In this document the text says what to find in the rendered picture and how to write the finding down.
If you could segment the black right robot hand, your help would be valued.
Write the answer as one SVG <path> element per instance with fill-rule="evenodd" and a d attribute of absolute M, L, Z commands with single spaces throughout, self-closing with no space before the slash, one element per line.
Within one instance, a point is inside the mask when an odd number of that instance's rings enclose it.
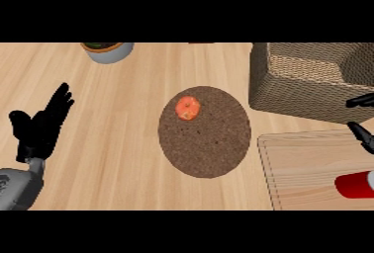
<path fill-rule="evenodd" d="M 374 108 L 374 93 L 368 93 L 346 101 L 346 107 L 373 107 Z M 355 135 L 355 138 L 361 141 L 361 146 L 374 155 L 374 134 L 367 128 L 356 122 L 349 122 L 348 127 Z"/>

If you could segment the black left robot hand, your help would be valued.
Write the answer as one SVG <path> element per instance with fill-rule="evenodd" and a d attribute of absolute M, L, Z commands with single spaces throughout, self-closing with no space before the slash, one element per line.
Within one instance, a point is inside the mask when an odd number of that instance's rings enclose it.
<path fill-rule="evenodd" d="M 64 83 L 52 95 L 46 108 L 31 117 L 24 111 L 9 113 L 13 135 L 19 140 L 16 161 L 47 159 L 55 151 L 62 123 L 74 104 L 68 84 Z"/>

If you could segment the pale wooden cutting board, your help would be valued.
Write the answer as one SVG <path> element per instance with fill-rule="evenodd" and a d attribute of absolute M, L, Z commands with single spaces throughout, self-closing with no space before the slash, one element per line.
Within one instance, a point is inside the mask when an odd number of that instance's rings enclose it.
<path fill-rule="evenodd" d="M 374 155 L 349 129 L 269 133 L 257 147 L 275 211 L 374 211 L 374 199 L 348 199 L 337 176 L 374 169 Z"/>

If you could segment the red can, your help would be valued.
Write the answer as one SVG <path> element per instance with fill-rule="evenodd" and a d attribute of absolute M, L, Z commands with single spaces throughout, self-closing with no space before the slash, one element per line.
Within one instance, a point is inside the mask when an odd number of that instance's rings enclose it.
<path fill-rule="evenodd" d="M 339 194 L 348 199 L 374 198 L 374 171 L 339 176 L 334 186 Z"/>

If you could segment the woven wicker basket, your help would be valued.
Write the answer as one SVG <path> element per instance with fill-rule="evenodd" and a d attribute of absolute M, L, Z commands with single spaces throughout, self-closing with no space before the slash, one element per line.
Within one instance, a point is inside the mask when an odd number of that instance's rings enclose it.
<path fill-rule="evenodd" d="M 374 42 L 256 42 L 250 108 L 337 124 L 374 119 L 346 101 L 374 93 Z"/>

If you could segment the grey plant pot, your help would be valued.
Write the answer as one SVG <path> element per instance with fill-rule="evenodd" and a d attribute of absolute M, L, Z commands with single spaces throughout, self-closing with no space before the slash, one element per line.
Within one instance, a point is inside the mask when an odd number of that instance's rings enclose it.
<path fill-rule="evenodd" d="M 117 42 L 107 48 L 92 48 L 84 42 L 80 45 L 90 59 L 101 64 L 111 64 L 123 60 L 130 55 L 135 47 L 132 42 Z"/>

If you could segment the orange fruit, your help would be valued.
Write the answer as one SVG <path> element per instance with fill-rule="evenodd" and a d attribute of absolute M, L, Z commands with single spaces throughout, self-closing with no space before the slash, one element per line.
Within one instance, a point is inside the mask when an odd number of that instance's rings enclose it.
<path fill-rule="evenodd" d="M 176 104 L 176 114 L 183 121 L 192 121 L 200 113 L 200 102 L 197 97 L 183 96 Z"/>

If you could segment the brown oval cork placemat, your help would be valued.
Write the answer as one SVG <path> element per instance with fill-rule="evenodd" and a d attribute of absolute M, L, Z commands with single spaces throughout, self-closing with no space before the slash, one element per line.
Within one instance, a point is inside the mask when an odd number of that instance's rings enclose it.
<path fill-rule="evenodd" d="M 195 97 L 200 103 L 191 121 L 176 113 L 185 96 Z M 183 90 L 164 107 L 158 137 L 166 157 L 183 173 L 195 178 L 225 175 L 240 165 L 250 147 L 250 120 L 237 99 L 214 87 Z"/>

